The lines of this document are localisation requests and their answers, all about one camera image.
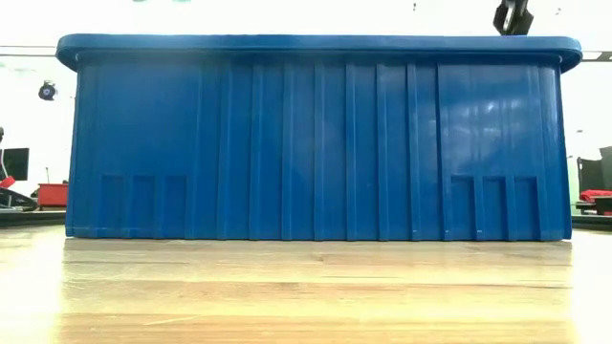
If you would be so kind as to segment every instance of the blue plastic crate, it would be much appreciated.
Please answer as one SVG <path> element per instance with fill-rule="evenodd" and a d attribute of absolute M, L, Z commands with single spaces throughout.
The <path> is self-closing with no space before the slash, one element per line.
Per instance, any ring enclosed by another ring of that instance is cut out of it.
<path fill-rule="evenodd" d="M 570 238 L 558 37 L 75 34 L 67 235 Z"/>

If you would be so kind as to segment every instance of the crate lip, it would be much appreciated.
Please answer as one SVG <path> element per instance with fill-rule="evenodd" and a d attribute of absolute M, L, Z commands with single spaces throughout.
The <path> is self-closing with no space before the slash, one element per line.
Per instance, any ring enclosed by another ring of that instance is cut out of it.
<path fill-rule="evenodd" d="M 324 51 L 415 54 L 555 54 L 567 72 L 582 60 L 580 43 L 563 36 L 407 35 L 161 35 L 74 33 L 59 39 L 55 56 L 73 71 L 88 51 Z"/>

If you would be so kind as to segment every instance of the red box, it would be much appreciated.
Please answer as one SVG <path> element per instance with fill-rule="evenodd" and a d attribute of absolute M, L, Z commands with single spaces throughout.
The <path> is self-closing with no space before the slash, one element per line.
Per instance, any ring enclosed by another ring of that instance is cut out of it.
<path fill-rule="evenodd" d="M 68 203 L 68 184 L 42 183 L 38 189 L 39 206 L 66 206 Z"/>

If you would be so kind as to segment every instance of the wooden table surface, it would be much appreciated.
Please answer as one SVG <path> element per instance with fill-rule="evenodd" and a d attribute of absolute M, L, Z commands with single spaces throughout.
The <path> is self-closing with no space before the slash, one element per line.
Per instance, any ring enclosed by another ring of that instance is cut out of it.
<path fill-rule="evenodd" d="M 66 239 L 0 230 L 0 343 L 612 343 L 612 235 Z"/>

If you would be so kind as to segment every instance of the red object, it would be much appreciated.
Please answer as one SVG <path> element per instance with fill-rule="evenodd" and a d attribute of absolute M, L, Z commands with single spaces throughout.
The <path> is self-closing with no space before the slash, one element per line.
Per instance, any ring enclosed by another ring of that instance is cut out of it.
<path fill-rule="evenodd" d="M 38 189 L 39 206 L 66 206 L 68 203 L 68 184 L 40 184 Z"/>
<path fill-rule="evenodd" d="M 594 203 L 594 197 L 598 196 L 612 196 L 612 190 L 586 190 L 580 192 L 580 199 L 588 203 Z"/>
<path fill-rule="evenodd" d="M 15 178 L 8 176 L 5 180 L 0 182 L 0 187 L 9 188 L 15 183 Z"/>

